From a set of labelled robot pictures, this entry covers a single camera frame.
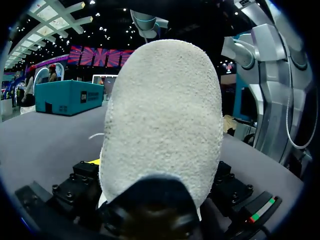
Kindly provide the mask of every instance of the exhibition hall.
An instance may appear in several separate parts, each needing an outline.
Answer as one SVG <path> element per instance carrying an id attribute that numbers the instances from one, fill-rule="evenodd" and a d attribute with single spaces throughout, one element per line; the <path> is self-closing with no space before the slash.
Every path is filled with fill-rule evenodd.
<path id="1" fill-rule="evenodd" d="M 310 218 L 319 81 L 281 1 L 20 4 L 0 59 L 8 226 L 27 239 L 265 240 Z"/>

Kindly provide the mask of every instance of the white textured fabric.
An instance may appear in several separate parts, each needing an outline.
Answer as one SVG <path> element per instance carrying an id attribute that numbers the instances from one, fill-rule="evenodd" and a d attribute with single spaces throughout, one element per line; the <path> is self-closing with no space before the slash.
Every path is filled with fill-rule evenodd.
<path id="1" fill-rule="evenodd" d="M 105 116 L 99 177 L 112 201 L 141 177 L 180 177 L 197 209 L 207 198 L 223 139 L 216 70 L 200 48 L 159 40 L 122 67 Z"/>

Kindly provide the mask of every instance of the teal booth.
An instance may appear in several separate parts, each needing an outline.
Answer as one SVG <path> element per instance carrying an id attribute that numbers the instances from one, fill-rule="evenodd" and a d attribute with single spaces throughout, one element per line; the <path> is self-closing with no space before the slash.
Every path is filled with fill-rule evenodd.
<path id="1" fill-rule="evenodd" d="M 81 81 L 55 81 L 34 88 L 35 110 L 40 113 L 73 116 L 101 107 L 104 86 Z"/>

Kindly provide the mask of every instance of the gray carpet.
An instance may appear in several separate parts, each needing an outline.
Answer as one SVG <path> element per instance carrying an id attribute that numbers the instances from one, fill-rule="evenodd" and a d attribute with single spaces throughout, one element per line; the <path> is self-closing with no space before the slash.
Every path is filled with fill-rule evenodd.
<path id="1" fill-rule="evenodd" d="M 99 158 L 103 136 L 88 137 L 104 131 L 107 111 L 102 106 L 72 116 L 30 112 L 0 123 L 0 176 L 8 193 L 37 181 L 51 192 L 62 183 L 80 161 Z M 265 224 L 271 232 L 291 210 L 304 185 L 283 166 L 238 139 L 225 135 L 220 160 L 232 166 L 236 178 L 253 184 L 252 198 L 268 191 L 283 199 Z M 229 218 L 215 208 L 220 226 L 226 230 Z"/>
<path id="2" fill-rule="evenodd" d="M 99 158 L 107 106 L 76 116 L 29 112 L 0 124 L 0 173 L 7 191 L 37 181 L 47 191 L 80 161 Z"/>

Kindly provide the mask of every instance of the white pillar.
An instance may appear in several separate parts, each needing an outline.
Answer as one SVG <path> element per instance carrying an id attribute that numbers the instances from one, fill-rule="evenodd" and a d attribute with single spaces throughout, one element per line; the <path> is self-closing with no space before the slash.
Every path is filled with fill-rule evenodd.
<path id="1" fill-rule="evenodd" d="M 2 86 L 2 80 L 4 79 L 5 63 L 7 61 L 7 57 L 9 55 L 11 45 L 12 45 L 11 41 L 6 42 L 0 57 L 0 86 Z M 1 103 L 0 103 L 0 123 L 2 123 Z"/>

